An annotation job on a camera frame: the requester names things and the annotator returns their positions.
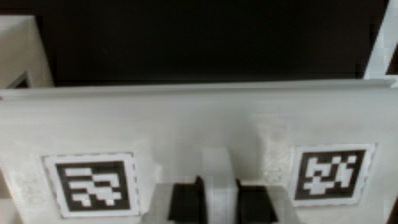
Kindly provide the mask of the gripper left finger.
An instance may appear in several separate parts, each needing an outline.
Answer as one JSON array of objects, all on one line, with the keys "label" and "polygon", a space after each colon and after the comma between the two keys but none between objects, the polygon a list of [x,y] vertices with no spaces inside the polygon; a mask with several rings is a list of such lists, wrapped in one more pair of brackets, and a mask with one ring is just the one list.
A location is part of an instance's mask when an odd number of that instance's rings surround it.
[{"label": "gripper left finger", "polygon": [[173,186],[168,220],[175,224],[208,224],[205,181],[201,177],[196,177],[192,183],[176,183]]}]

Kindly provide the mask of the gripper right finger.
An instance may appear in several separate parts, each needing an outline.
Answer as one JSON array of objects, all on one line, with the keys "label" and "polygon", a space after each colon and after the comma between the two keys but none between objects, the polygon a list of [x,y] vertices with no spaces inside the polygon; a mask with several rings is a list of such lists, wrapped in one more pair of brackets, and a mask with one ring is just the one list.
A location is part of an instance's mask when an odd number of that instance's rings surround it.
[{"label": "gripper right finger", "polygon": [[237,224],[272,224],[280,221],[267,187],[237,182]]}]

